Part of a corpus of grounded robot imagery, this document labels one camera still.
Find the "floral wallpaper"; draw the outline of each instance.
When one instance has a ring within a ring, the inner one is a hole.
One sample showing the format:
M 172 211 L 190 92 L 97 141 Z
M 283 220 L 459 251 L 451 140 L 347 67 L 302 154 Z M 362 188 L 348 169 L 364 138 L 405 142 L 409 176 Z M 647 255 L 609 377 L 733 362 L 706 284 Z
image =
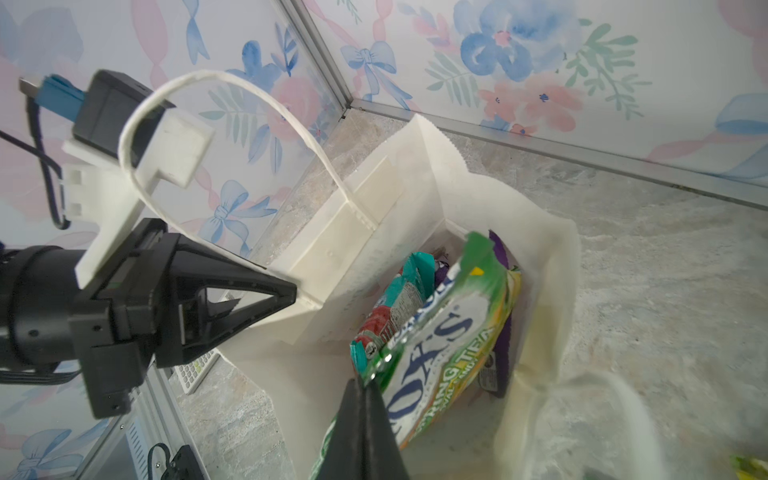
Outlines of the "floral wallpaper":
M 304 0 L 355 98 L 768 185 L 768 2 Z
M 284 103 L 322 143 L 342 111 L 293 29 L 270 2 L 244 0 L 0 0 L 0 129 L 28 143 L 22 75 L 57 73 L 86 89 L 99 68 L 156 88 L 196 68 L 231 71 Z M 186 228 L 246 257 L 313 159 L 298 135 L 253 95 L 195 85 L 171 100 L 217 130 L 192 184 L 154 196 Z M 71 122 L 41 113 L 46 151 L 60 164 Z M 97 226 L 56 230 L 38 162 L 0 141 L 0 240 L 8 247 L 85 248 Z M 72 473 L 106 428 L 81 377 L 63 386 L 0 389 L 0 478 Z

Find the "purple package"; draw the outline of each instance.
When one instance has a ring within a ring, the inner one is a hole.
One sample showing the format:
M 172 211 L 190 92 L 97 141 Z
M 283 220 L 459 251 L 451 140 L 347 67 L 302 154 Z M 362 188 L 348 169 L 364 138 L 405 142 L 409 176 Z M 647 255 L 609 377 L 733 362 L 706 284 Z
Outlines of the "purple package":
M 504 247 L 502 239 L 493 231 L 488 231 L 488 238 L 493 241 L 493 253 L 496 254 L 496 260 L 509 270 L 509 258 L 507 250 Z M 512 314 L 509 314 L 507 321 L 501 333 L 498 334 L 496 344 L 493 346 L 485 364 L 478 373 L 478 384 L 491 395 L 504 398 L 509 386 L 509 373 L 511 363 L 509 362 L 509 345 L 512 334 Z

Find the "paper bag handle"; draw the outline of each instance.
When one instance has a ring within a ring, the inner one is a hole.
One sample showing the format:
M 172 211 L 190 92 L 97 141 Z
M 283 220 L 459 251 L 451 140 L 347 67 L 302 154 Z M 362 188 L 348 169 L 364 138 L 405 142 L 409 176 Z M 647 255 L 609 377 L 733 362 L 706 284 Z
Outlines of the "paper bag handle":
M 595 386 L 607 387 L 619 401 L 630 443 L 629 479 L 664 480 L 664 464 L 648 411 L 640 396 L 620 376 L 609 372 L 587 372 L 551 386 L 545 390 L 545 394 L 561 395 Z M 531 456 L 527 456 L 525 475 L 530 477 Z
M 118 144 L 118 160 L 120 163 L 120 168 L 122 169 L 123 174 L 129 180 L 130 185 L 134 188 L 136 195 L 138 195 L 138 197 L 142 199 L 144 204 L 147 205 L 147 208 L 152 210 L 159 218 L 164 220 L 165 223 L 167 223 L 169 226 L 181 232 L 184 236 L 186 236 L 190 240 L 197 242 L 201 245 L 204 245 L 206 247 L 209 247 L 210 249 L 215 250 L 217 253 L 221 254 L 227 259 L 235 263 L 238 263 L 242 266 L 245 266 L 247 268 L 250 268 L 252 270 L 256 270 L 260 272 L 267 270 L 262 266 L 256 265 L 255 263 L 251 263 L 250 261 L 245 260 L 244 258 L 231 253 L 229 250 L 226 250 L 222 247 L 219 247 L 218 245 L 215 245 L 213 243 L 207 242 L 206 240 L 203 240 L 198 235 L 195 235 L 194 233 L 184 229 L 184 227 L 182 227 L 180 224 L 175 222 L 165 210 L 163 210 L 159 205 L 157 205 L 154 202 L 154 200 L 152 199 L 152 196 L 148 194 L 144 190 L 144 188 L 139 184 L 138 179 L 136 178 L 136 170 L 133 168 L 130 162 L 131 145 L 133 144 L 134 134 L 136 133 L 136 129 L 139 123 L 141 122 L 141 120 L 144 119 L 144 117 L 150 111 L 156 108 L 170 94 L 180 90 L 181 88 L 187 87 L 191 84 L 195 84 L 197 82 L 206 81 L 206 80 L 219 80 L 219 81 L 226 82 L 228 84 L 236 85 L 237 87 L 240 87 L 245 91 L 248 91 L 256 95 L 258 98 L 264 100 L 269 106 L 274 108 L 277 111 L 277 113 L 282 115 L 283 118 L 285 118 L 288 121 L 290 126 L 293 127 L 294 130 L 296 130 L 296 132 L 299 134 L 301 139 L 304 141 L 304 144 L 312 152 L 314 152 L 317 155 L 317 157 L 320 159 L 321 162 L 323 162 L 323 166 L 326 168 L 331 178 L 336 183 L 336 186 L 339 188 L 342 195 L 344 196 L 346 201 L 349 203 L 349 205 L 355 212 L 355 215 L 360 220 L 360 222 L 365 224 L 366 227 L 369 228 L 370 230 L 375 230 L 378 227 L 378 223 L 374 221 L 373 217 L 368 213 L 365 207 L 359 201 L 356 201 L 356 198 L 353 195 L 353 193 L 350 192 L 349 189 L 346 187 L 346 185 L 342 181 L 339 174 L 331 165 L 331 162 L 328 159 L 326 152 L 323 151 L 323 148 L 320 147 L 320 144 L 317 143 L 317 140 L 315 140 L 315 137 L 309 133 L 309 131 L 301 124 L 301 122 L 298 119 L 296 119 L 296 117 L 294 117 L 293 114 L 285 106 L 283 106 L 283 104 L 275 100 L 273 97 L 267 94 L 264 90 L 262 90 L 261 88 L 258 88 L 256 85 L 250 83 L 249 81 L 244 80 L 240 77 L 237 77 L 236 75 L 233 75 L 231 73 L 227 73 L 225 71 L 215 71 L 215 70 L 192 71 L 188 74 L 181 75 L 180 77 L 176 77 L 173 80 L 169 80 L 165 84 L 161 85 L 155 92 L 153 92 L 147 98 L 145 98 L 139 104 L 139 106 L 136 107 L 136 110 L 134 110 L 133 114 L 131 114 L 131 116 L 128 118 L 128 120 L 125 123 L 125 126 L 123 126 L 123 130 L 120 133 L 120 141 Z M 280 277 L 279 274 L 276 274 L 274 272 L 270 272 L 270 273 Z

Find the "gray marble surface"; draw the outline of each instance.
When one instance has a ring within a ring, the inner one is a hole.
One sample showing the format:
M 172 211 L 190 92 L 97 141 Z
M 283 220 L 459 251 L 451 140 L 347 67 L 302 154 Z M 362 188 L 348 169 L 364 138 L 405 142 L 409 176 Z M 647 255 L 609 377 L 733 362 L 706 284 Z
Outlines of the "gray marble surface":
M 326 152 L 349 172 L 402 125 L 350 111 Z M 735 478 L 728 455 L 768 458 L 768 212 L 449 137 L 470 171 L 578 225 L 582 271 L 564 376 L 622 375 L 650 411 L 669 478 Z M 329 182 L 311 171 L 304 189 L 313 204 L 274 228 L 298 230 Z M 293 478 L 270 400 L 249 379 L 219 360 L 193 395 L 172 384 L 211 478 Z M 552 399 L 536 445 L 540 480 L 581 479 L 586 468 L 624 475 L 626 438 L 600 390 Z

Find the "white keyboard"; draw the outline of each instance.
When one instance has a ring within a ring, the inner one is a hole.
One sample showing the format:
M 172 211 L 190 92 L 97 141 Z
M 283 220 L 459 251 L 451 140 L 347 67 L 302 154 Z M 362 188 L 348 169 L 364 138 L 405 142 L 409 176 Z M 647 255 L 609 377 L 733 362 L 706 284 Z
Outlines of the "white keyboard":
M 197 389 L 220 356 L 219 351 L 213 349 L 192 363 L 174 367 L 184 393 L 189 395 Z

